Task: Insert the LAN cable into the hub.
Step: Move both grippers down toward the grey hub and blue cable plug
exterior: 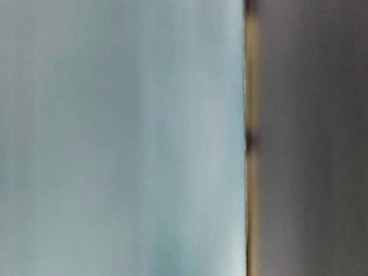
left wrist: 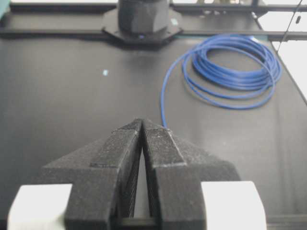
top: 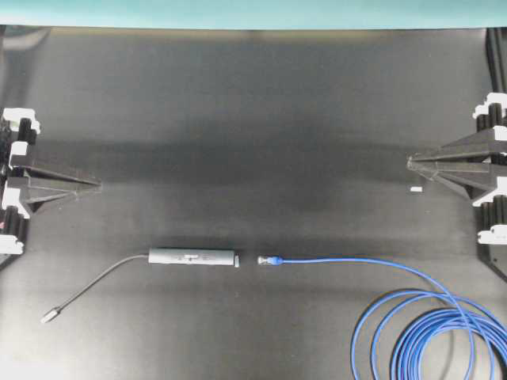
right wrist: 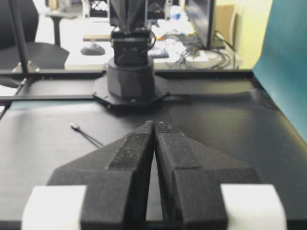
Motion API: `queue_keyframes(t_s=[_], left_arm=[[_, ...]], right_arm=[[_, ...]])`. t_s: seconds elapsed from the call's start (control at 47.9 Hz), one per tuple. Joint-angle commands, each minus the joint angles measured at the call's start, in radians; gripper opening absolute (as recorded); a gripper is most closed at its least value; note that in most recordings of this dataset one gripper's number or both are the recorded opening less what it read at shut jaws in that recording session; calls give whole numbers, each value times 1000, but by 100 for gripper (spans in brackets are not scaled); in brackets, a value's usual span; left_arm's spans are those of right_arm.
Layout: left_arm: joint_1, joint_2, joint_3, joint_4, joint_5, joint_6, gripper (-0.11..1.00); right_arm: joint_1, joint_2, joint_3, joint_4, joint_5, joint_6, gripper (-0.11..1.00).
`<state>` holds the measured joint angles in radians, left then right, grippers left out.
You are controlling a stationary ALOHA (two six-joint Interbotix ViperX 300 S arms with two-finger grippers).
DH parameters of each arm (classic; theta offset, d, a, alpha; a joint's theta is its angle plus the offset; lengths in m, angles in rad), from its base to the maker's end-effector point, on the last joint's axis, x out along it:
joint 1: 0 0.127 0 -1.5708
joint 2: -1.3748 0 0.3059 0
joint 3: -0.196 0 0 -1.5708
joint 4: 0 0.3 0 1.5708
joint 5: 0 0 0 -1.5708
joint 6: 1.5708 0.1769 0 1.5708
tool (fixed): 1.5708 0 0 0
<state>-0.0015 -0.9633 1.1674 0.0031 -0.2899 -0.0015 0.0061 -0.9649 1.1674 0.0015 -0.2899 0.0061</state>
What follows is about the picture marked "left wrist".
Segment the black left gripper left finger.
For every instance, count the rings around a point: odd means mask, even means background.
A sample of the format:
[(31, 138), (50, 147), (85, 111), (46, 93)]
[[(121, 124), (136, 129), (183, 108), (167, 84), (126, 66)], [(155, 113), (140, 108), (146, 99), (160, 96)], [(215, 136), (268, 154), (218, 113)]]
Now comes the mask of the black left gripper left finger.
[(39, 184), (72, 184), (64, 215), (68, 230), (109, 230), (114, 216), (133, 217), (142, 120), (112, 131), (42, 167)]

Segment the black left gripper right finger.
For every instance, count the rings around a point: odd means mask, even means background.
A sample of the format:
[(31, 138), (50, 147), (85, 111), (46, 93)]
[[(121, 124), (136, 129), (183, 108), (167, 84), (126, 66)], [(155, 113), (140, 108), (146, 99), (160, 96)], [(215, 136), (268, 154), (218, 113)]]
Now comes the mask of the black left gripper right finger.
[(142, 121), (150, 214), (162, 230), (206, 229), (202, 182), (240, 181), (233, 163)]

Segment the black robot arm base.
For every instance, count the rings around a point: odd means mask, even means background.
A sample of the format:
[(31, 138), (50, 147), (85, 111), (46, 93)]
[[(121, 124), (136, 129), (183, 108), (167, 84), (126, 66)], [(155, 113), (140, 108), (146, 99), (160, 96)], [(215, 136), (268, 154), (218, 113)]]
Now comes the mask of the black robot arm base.
[(103, 15), (102, 31), (127, 44), (161, 44), (183, 31), (181, 22), (168, 0), (119, 0)]

